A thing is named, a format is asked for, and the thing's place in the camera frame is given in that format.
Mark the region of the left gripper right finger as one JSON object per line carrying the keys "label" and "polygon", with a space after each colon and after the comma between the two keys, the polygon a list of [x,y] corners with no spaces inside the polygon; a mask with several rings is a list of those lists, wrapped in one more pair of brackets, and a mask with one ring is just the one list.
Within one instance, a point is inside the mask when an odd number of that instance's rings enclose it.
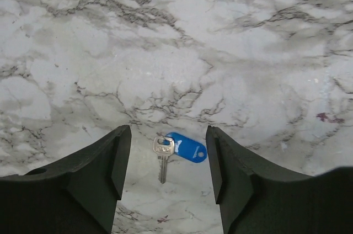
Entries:
{"label": "left gripper right finger", "polygon": [[309,176],[209,126],[206,146],[224,233],[351,233],[352,168]]}

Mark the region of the key with blue tag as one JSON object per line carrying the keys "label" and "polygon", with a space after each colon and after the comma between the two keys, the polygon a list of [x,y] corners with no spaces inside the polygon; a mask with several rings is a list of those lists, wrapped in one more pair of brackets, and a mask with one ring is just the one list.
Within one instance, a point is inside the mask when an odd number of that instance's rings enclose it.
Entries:
{"label": "key with blue tag", "polygon": [[159,160],[158,179],[161,184],[166,182],[170,156],[177,155],[194,163],[201,163],[207,158],[207,149],[203,144],[177,132],[170,132],[165,136],[156,136],[152,150]]}

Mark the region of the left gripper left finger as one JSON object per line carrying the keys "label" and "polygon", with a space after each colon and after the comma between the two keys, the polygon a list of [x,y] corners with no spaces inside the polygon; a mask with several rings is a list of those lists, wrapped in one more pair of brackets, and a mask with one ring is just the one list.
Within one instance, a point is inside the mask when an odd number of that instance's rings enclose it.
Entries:
{"label": "left gripper left finger", "polygon": [[111,233],[122,198],[131,129],[24,175],[1,178],[2,233]]}

